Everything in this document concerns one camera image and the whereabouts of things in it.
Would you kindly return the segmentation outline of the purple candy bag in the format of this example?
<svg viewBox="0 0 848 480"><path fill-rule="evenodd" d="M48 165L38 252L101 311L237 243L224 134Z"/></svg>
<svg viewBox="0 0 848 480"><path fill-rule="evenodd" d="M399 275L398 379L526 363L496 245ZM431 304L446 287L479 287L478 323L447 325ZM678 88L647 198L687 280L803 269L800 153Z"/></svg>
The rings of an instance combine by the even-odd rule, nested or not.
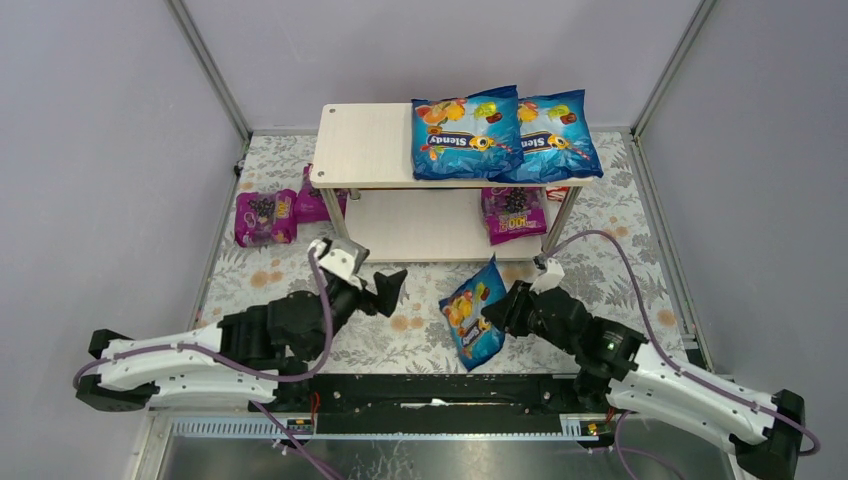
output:
<svg viewBox="0 0 848 480"><path fill-rule="evenodd" d="M492 246L548 231L540 188L484 188L480 199L483 225Z"/></svg>
<svg viewBox="0 0 848 480"><path fill-rule="evenodd" d="M296 198L296 193L290 189L238 194L234 221L236 243L247 248L294 242L297 238Z"/></svg>
<svg viewBox="0 0 848 480"><path fill-rule="evenodd" d="M307 164L302 171L302 183L297 193L294 214L299 224L330 221L330 213L321 192L310 180L312 164Z"/></svg>

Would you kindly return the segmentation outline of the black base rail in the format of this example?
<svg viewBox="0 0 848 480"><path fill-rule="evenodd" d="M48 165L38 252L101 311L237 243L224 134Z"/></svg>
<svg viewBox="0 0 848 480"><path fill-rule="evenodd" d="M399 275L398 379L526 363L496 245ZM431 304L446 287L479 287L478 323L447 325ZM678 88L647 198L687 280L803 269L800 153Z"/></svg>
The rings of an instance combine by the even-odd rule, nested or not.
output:
<svg viewBox="0 0 848 480"><path fill-rule="evenodd" d="M280 383L269 412L354 413L378 406L514 406L532 413L608 415L623 409L580 393L572 374L318 374Z"/></svg>

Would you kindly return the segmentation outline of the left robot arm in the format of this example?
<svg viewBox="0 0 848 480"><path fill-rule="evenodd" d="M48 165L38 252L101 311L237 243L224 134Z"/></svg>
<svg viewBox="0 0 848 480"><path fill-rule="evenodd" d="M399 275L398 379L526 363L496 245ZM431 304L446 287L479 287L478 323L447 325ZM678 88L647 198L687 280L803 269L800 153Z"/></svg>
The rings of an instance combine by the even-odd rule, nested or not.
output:
<svg viewBox="0 0 848 480"><path fill-rule="evenodd" d="M335 335L353 314L391 316L406 277L404 270L376 273L376 288L369 290L359 276L345 281L321 268L316 293L293 291L183 334L142 341L96 330L88 347L93 359L72 380L75 395L105 412L194 396L275 402L286 385L323 368Z"/></svg>

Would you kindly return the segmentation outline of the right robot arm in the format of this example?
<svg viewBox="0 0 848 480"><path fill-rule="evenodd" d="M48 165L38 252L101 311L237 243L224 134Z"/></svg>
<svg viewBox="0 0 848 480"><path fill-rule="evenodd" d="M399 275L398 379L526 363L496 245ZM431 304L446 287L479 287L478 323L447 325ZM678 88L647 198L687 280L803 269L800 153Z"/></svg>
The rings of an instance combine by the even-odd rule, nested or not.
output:
<svg viewBox="0 0 848 480"><path fill-rule="evenodd" d="M801 453L804 400L783 389L740 386L676 362L644 334L589 313L560 287L513 285L482 316L513 336L536 335L571 355L578 400L588 409L634 411L696 435L758 479L791 479Z"/></svg>

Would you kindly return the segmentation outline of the blue Slendy bag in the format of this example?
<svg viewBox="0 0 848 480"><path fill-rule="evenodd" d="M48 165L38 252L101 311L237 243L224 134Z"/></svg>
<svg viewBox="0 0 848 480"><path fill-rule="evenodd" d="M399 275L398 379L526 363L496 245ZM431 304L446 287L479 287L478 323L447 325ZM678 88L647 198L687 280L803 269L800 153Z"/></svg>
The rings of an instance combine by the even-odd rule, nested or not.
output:
<svg viewBox="0 0 848 480"><path fill-rule="evenodd" d="M504 332L495 327L482 311L502 300L506 294L496 257L492 256L483 268L449 297L439 301L458 358L467 371L483 365L502 349Z"/></svg>
<svg viewBox="0 0 848 480"><path fill-rule="evenodd" d="M466 97L411 101L413 177L485 179L524 159L514 85Z"/></svg>
<svg viewBox="0 0 848 480"><path fill-rule="evenodd" d="M517 118L523 160L494 180L508 184L550 184L602 177L584 102L583 89L519 99Z"/></svg>

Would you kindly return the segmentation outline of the white wooden two-tier shelf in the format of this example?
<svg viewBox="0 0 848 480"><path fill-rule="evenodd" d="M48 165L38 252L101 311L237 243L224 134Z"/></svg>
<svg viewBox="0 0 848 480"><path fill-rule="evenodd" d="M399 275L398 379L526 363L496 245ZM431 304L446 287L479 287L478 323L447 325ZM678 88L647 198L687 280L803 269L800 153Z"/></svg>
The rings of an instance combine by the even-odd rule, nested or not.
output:
<svg viewBox="0 0 848 480"><path fill-rule="evenodd" d="M481 219L485 179L417 180L408 103L327 104L321 116L311 182L337 236L370 251L372 262L528 260L552 249L591 179L562 181L563 203L549 207L544 236L493 246Z"/></svg>

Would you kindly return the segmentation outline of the red white packet behind shelf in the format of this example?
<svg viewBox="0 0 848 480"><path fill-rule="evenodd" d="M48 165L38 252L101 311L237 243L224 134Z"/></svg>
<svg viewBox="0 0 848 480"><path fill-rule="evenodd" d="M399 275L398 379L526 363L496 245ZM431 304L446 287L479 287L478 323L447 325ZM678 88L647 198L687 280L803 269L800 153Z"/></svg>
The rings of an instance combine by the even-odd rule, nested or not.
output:
<svg viewBox="0 0 848 480"><path fill-rule="evenodd" d="M545 189L545 194L549 201L562 203L569 191L569 187L550 187Z"/></svg>

